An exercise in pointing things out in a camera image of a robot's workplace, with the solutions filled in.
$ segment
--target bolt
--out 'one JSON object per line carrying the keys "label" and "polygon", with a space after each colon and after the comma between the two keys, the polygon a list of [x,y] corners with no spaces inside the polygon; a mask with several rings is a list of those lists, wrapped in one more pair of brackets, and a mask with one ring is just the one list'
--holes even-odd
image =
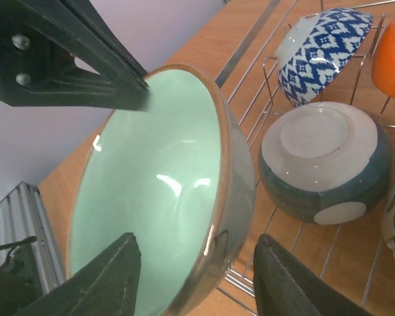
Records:
{"label": "bolt", "polygon": [[17,74],[16,82],[24,87],[29,86],[31,83],[31,76],[29,74]]}
{"label": "bolt", "polygon": [[25,35],[17,34],[12,37],[13,45],[19,48],[21,51],[25,51],[31,45],[31,41]]}

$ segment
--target white polka dot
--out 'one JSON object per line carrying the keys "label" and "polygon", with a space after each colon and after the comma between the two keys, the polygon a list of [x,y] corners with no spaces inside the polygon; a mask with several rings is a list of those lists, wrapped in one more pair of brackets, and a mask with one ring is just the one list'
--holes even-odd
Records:
{"label": "white polka dot", "polygon": [[315,222],[320,225],[334,225],[358,219],[366,212],[366,205],[361,202],[345,202],[330,206],[315,215]]}

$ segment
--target blue patterned bowl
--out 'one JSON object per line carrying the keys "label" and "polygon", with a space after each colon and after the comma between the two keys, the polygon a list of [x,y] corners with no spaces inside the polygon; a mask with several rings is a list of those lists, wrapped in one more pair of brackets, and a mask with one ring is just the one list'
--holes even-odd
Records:
{"label": "blue patterned bowl", "polygon": [[371,210],[390,182],[392,153],[384,130],[363,111],[318,102],[282,115],[265,134],[261,181],[287,214],[339,224]]}
{"label": "blue patterned bowl", "polygon": [[301,18],[275,57],[279,86],[298,107],[313,100],[348,64],[372,27],[373,16],[336,8]]}

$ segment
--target wooden surface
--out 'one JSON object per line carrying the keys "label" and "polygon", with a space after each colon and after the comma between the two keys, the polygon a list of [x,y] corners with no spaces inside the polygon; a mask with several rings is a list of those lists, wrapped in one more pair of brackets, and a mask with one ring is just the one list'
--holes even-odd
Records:
{"label": "wooden surface", "polygon": [[[325,8],[360,5],[368,2],[368,0],[325,0]],[[169,60],[169,63],[190,63],[206,71],[208,77],[215,79],[267,3],[268,0],[232,0],[180,49]],[[231,93],[250,66],[251,61],[255,59],[261,46],[273,32],[275,26],[292,3],[292,0],[281,0],[275,12],[239,62],[222,88],[227,99],[231,96]],[[274,53],[284,35],[287,23],[293,24],[299,17],[316,13],[319,10],[320,2],[318,0],[299,0],[297,2],[288,17],[284,19],[278,28],[278,31],[275,32],[272,40],[263,50],[255,66],[250,70],[230,102],[237,120],[241,122],[243,133],[249,140],[253,157],[256,157],[264,132],[270,123],[276,119],[275,115],[269,115],[265,119],[266,114],[263,114],[263,110],[269,100],[266,86],[250,107],[252,99],[263,84],[264,77],[261,66],[263,59]],[[384,11],[387,12],[386,22],[395,15],[395,4],[370,7],[364,9],[364,11],[375,15],[375,25],[377,25]],[[374,30],[369,34],[359,53],[368,52],[373,33]],[[336,80],[325,90],[323,94],[324,100],[350,102],[360,60],[360,58],[354,58],[350,62]],[[373,87],[370,79],[370,64],[367,58],[360,76],[354,105],[377,116],[386,100],[386,96]],[[272,62],[267,63],[268,70],[272,65]],[[274,91],[277,86],[275,76],[271,77],[270,83],[271,89]],[[285,100],[280,92],[275,95],[273,103],[274,112],[284,112],[291,109],[289,102]],[[389,103],[382,121],[395,124],[394,100],[391,100]],[[40,186],[41,194],[63,256],[65,256],[66,251],[71,207],[74,203],[80,175],[93,139],[99,131],[100,129],[92,134]],[[387,128],[386,131],[394,151],[395,177],[395,129]],[[257,186],[253,227],[248,241],[234,266],[238,271],[243,271],[246,263],[251,258],[255,242],[259,235],[263,233],[273,209],[273,203],[268,198],[262,185],[259,184]],[[361,303],[362,301],[377,246],[381,239],[379,222],[382,211],[382,205],[379,205],[370,214],[342,225],[325,271],[324,280],[355,303]],[[301,225],[301,222],[277,210],[272,217],[267,232],[290,250]],[[294,248],[294,254],[318,275],[321,274],[337,229],[338,226],[306,224],[301,230],[300,237]],[[248,276],[252,276],[251,266]],[[255,310],[253,299],[240,290],[226,282],[221,284],[221,288]],[[383,246],[379,253],[365,308],[374,315],[395,315],[395,260],[392,257],[392,252],[386,246]],[[200,306],[191,312],[191,315],[249,315],[249,313],[219,291],[214,291]]]}

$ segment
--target orange bowl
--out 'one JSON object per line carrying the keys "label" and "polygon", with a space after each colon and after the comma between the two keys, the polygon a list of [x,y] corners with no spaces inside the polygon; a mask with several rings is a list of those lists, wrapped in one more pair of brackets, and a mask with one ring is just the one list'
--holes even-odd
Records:
{"label": "orange bowl", "polygon": [[395,98],[395,19],[388,25],[378,43],[371,76],[381,92]]}

